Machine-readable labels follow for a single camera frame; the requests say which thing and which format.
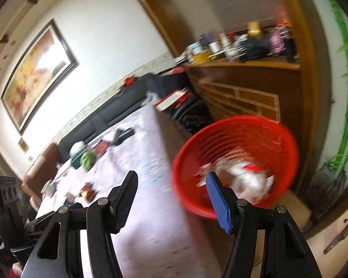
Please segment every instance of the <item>brown armrest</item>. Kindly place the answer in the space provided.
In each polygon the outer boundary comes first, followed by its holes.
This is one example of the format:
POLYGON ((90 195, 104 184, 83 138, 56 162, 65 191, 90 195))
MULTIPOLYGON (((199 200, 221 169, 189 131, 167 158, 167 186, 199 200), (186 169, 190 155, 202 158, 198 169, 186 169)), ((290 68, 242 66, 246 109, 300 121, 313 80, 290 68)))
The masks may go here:
POLYGON ((61 162, 58 146, 54 143, 32 164, 22 180, 22 190, 36 202, 41 202, 41 189, 47 181, 53 179, 57 174, 56 164, 61 162))

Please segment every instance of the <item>red plastic basket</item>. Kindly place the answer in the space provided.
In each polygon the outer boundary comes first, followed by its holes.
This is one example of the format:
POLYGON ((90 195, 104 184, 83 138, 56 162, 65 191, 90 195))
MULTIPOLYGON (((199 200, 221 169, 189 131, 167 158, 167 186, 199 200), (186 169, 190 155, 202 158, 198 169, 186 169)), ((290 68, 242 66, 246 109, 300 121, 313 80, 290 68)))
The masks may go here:
POLYGON ((294 136, 281 123, 260 116, 235 116, 217 121, 189 139, 173 162, 173 187, 184 207, 206 218, 216 218, 206 192, 197 187, 202 165, 235 148, 251 155, 253 163, 275 175, 269 193, 258 203, 268 207, 290 187, 298 168, 294 136))

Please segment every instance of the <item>black leather couch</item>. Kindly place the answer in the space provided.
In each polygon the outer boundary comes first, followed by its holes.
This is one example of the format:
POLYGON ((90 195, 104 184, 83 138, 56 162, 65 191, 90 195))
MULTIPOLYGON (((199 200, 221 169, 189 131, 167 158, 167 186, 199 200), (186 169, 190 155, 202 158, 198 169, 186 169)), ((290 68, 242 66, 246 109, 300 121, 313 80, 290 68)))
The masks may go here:
POLYGON ((120 96, 107 100, 64 136, 58 145, 62 161, 66 162, 70 158, 69 151, 76 142, 89 143, 96 136, 141 108, 148 90, 163 98, 176 89, 191 87, 186 73, 164 77, 159 74, 147 73, 139 77, 120 96))

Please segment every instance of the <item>silver bolt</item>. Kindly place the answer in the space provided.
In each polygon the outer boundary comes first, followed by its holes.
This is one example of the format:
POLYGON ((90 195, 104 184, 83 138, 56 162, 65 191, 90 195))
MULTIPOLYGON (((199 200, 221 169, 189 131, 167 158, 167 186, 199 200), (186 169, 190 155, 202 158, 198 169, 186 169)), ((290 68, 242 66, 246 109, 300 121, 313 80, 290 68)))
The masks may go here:
POLYGON ((248 201, 247 200, 244 200, 244 199, 238 199, 237 200, 237 205, 239 206, 246 206, 248 204, 248 201))
POLYGON ((101 198, 98 200, 98 205, 103 206, 106 205, 108 203, 108 199, 106 198, 101 198))
POLYGON ((68 211, 68 207, 67 206, 62 206, 58 209, 59 213, 66 213, 68 211))
POLYGON ((286 213, 286 208, 284 206, 278 206, 277 207, 277 212, 278 213, 286 213))

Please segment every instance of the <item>picture frame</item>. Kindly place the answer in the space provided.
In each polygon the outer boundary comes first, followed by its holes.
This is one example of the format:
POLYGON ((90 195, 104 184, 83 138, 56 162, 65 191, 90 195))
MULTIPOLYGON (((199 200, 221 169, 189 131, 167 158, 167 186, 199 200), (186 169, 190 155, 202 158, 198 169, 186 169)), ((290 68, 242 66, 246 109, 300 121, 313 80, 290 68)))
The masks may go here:
POLYGON ((18 60, 1 95, 4 107, 21 135, 50 93, 77 65, 51 19, 18 60))

